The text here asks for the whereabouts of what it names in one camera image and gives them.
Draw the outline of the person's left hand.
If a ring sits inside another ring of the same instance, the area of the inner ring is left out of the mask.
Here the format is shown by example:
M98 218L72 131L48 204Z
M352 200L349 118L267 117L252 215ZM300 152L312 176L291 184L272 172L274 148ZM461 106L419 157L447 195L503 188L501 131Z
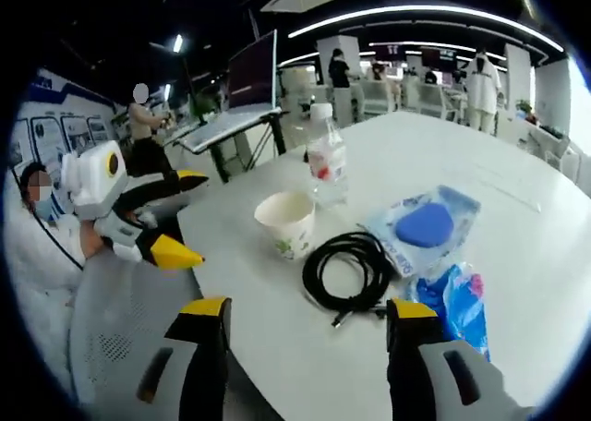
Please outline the person's left hand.
M79 238L81 251L85 259L90 259L105 249L113 249L111 239L99 235L92 221L80 222Z

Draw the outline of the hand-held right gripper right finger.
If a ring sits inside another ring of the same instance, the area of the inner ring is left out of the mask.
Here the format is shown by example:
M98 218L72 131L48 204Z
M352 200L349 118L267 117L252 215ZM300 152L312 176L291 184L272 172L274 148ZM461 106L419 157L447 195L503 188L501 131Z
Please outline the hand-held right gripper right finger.
M387 379L394 420L530 420L503 375L464 340L445 336L437 313L421 303L387 303Z

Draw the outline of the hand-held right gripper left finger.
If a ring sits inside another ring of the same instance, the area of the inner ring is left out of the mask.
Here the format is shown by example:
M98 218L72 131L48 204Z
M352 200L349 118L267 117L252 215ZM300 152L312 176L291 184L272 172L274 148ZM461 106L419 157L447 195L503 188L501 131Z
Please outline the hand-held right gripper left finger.
M126 337L94 391L93 420L221 420L231 300L201 298Z

